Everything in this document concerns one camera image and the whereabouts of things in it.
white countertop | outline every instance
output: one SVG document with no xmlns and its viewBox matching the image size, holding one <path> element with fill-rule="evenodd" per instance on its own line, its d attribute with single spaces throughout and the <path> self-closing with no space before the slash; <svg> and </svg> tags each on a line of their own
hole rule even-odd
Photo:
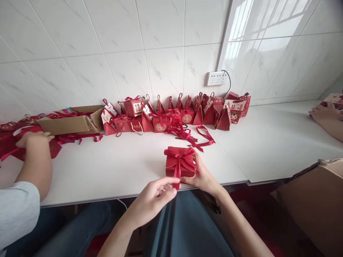
<svg viewBox="0 0 343 257">
<path fill-rule="evenodd" d="M 207 142 L 193 128 L 191 135 L 198 143 Z M 53 159 L 51 188 L 42 206 L 66 205 L 103 199 L 137 196 L 148 182 L 165 176 L 168 146 L 187 147 L 189 142 L 175 139 L 175 135 L 148 132 L 123 133 L 104 136 L 100 142 L 84 138 L 82 143 L 64 144 L 57 158 Z M 246 182 L 224 148 L 216 142 L 203 147 L 200 152 L 204 164 L 223 185 Z M 22 162 L 12 156 L 2 162 L 0 188 L 11 186 Z M 182 185 L 182 189 L 192 188 Z"/>
<path fill-rule="evenodd" d="M 309 116 L 318 100 L 252 106 L 230 131 L 209 131 L 251 183 L 278 180 L 318 159 L 343 157 L 343 143 Z"/>
</svg>

gray shirt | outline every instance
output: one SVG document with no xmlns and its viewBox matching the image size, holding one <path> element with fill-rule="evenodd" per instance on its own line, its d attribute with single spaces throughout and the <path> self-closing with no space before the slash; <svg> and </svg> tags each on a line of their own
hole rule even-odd
<svg viewBox="0 0 343 257">
<path fill-rule="evenodd" d="M 0 190 L 0 256 L 1 249 L 30 233 L 37 224 L 40 195 L 37 187 L 29 182 L 14 183 L 13 187 Z"/>
</svg>

white tiled wall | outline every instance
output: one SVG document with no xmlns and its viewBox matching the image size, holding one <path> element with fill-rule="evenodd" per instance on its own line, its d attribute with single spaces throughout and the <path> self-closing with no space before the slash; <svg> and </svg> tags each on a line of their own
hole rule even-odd
<svg viewBox="0 0 343 257">
<path fill-rule="evenodd" d="M 341 0 L 233 0 L 223 68 L 251 105 L 317 99 L 343 72 Z"/>
<path fill-rule="evenodd" d="M 0 0 L 0 123 L 205 87 L 230 0 Z M 343 71 L 339 0 L 232 0 L 224 68 L 252 104 L 316 99 Z"/>
</svg>

power strip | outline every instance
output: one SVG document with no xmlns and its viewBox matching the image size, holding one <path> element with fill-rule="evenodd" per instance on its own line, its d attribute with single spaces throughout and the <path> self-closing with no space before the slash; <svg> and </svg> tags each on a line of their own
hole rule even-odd
<svg viewBox="0 0 343 257">
<path fill-rule="evenodd" d="M 226 84 L 228 75 L 225 71 L 213 71 L 207 73 L 207 86 L 218 86 Z"/>
</svg>

cardboard box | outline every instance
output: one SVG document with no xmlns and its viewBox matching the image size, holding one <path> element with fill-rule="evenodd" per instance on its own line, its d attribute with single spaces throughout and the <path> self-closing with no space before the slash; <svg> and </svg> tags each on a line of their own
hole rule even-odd
<svg viewBox="0 0 343 257">
<path fill-rule="evenodd" d="M 315 163 L 271 195 L 325 256 L 343 256 L 343 158 Z"/>
<path fill-rule="evenodd" d="M 50 119 L 47 117 L 39 119 L 37 122 L 42 127 L 44 132 L 51 132 L 51 135 L 62 135 L 69 133 L 95 134 L 104 130 L 101 119 L 102 105 L 90 105 L 73 107 L 72 112 L 92 112 L 90 118 L 86 115 L 68 117 L 61 119 Z"/>
</svg>

